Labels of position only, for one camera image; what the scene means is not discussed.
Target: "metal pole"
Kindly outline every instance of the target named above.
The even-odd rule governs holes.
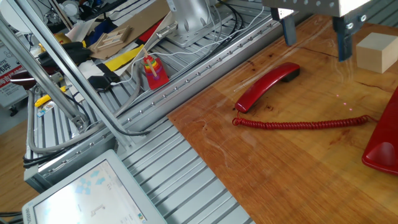
[[[44,46],[52,59],[69,78],[76,89],[81,93],[94,112],[101,118],[102,122],[114,134],[122,146],[129,148],[131,145],[127,136],[116,130],[126,130],[115,118],[104,101],[90,85],[84,75],[79,71],[76,64],[69,57],[49,28],[40,20],[28,0],[7,0],[11,7],[18,13],[26,26],[33,32],[36,38]]]
[[[51,99],[57,103],[65,115],[75,123],[76,127],[83,129],[85,116],[63,95],[60,88],[51,80],[38,61],[30,54],[13,31],[8,28],[2,16],[0,16],[0,39],[35,78],[37,83],[51,96]]]
[[[65,13],[63,13],[63,10],[60,9],[60,6],[58,5],[58,2],[56,0],[49,0],[51,6],[54,8],[55,12],[58,14],[58,16],[61,18],[62,22],[65,24],[65,26],[68,28],[68,30],[72,30],[73,25],[69,21],[69,18]]]

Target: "yellow strap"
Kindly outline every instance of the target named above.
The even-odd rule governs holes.
[[[137,47],[135,49],[132,49],[129,52],[126,52],[126,53],[118,56],[117,58],[106,62],[105,65],[112,72],[116,71],[122,65],[127,64],[129,61],[131,61],[133,58],[135,58],[143,47],[144,47],[144,45],[141,45],[141,46],[139,46],[139,47]]]
[[[67,90],[66,86],[63,86],[60,88],[61,91],[65,92]],[[35,107],[40,107],[42,106],[45,102],[47,102],[48,100],[51,100],[50,95],[45,95],[43,97],[41,97],[40,99],[38,99],[35,103]]]

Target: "wooden block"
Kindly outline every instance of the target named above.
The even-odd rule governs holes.
[[[94,44],[93,51],[97,53],[100,50],[123,43],[129,36],[130,31],[131,28],[127,26],[125,29],[110,32],[108,34],[102,34],[98,41]]]
[[[356,46],[359,68],[384,73],[397,60],[397,36],[371,33]]]

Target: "wooden floor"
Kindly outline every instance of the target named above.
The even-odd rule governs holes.
[[[0,212],[21,211],[38,193],[24,182],[27,121],[0,135]]]

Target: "red sign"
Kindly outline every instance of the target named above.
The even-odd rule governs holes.
[[[0,76],[0,88],[6,86],[10,83],[11,76],[22,69],[22,65],[12,69],[11,71],[5,73],[4,75]]]

